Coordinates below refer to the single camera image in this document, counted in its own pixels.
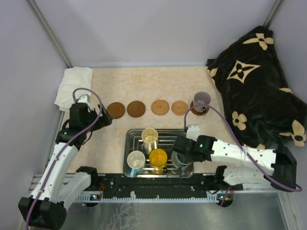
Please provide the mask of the grey mug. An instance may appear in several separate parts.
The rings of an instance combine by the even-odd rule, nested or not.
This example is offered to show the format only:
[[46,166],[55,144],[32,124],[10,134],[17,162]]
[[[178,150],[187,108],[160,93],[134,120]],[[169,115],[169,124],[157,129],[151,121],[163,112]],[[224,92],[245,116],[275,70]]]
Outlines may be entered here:
[[173,165],[177,168],[178,175],[180,177],[191,177],[191,172],[190,172],[191,163],[181,162],[178,153],[175,151],[173,151],[171,154],[171,161]]

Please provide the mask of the dark wooden coaster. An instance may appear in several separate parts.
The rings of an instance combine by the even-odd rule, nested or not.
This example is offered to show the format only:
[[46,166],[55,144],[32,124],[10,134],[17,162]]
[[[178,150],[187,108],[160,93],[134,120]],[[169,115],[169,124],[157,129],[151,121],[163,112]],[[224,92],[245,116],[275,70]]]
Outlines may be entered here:
[[195,115],[198,115],[198,116],[206,115],[209,111],[209,108],[205,106],[196,106],[195,108],[193,108],[194,105],[195,105],[194,101],[192,101],[190,103],[190,108],[191,108],[191,112]]
[[141,101],[133,101],[127,106],[128,115],[134,118],[138,118],[144,115],[146,106]]
[[125,106],[120,102],[111,103],[107,107],[107,112],[111,115],[113,119],[119,119],[123,117],[125,111],[126,111]]

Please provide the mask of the yellow cup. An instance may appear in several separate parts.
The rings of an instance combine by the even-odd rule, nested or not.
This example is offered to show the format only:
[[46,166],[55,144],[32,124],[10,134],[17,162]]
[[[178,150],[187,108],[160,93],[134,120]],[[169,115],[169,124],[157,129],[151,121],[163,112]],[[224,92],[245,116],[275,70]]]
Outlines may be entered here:
[[163,171],[167,165],[168,156],[163,149],[155,149],[149,155],[149,163],[157,171]]

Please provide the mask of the woven rattan coaster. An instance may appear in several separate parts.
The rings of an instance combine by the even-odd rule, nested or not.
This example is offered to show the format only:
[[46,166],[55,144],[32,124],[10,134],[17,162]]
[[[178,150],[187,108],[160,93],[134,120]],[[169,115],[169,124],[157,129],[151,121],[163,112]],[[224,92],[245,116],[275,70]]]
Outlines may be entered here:
[[171,110],[175,115],[184,115],[188,109],[189,106],[184,101],[175,101],[171,106]]
[[166,115],[169,111],[169,103],[166,100],[156,100],[151,105],[151,111],[155,115]]

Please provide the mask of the purple translucent cup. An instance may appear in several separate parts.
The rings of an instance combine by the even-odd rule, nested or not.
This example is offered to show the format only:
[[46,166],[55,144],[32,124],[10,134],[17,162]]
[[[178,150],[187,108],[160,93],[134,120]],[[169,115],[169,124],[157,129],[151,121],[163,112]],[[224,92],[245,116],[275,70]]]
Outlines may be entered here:
[[193,110],[199,114],[207,112],[206,106],[211,102],[211,97],[207,92],[197,92],[194,95]]

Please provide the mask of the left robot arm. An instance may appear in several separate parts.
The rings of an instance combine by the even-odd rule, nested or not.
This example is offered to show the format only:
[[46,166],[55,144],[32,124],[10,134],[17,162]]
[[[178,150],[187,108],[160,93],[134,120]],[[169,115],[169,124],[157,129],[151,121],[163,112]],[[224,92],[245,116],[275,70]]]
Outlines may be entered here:
[[81,166],[73,178],[64,185],[68,168],[82,145],[94,131],[109,126],[112,117],[102,103],[99,111],[88,103],[74,103],[70,117],[57,134],[51,159],[35,189],[29,197],[22,197],[19,211],[25,220],[25,227],[59,230],[75,199],[85,190],[94,190],[100,184],[96,168]]

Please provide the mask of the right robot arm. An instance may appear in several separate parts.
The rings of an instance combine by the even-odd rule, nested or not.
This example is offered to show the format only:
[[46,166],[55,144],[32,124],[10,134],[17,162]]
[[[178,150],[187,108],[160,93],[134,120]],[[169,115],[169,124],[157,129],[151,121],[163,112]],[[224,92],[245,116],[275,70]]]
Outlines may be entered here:
[[221,190],[238,184],[270,184],[280,191],[301,191],[296,184],[297,161],[286,146],[255,149],[205,135],[196,140],[177,137],[171,157],[180,170],[195,162],[222,162],[214,178],[215,186]]

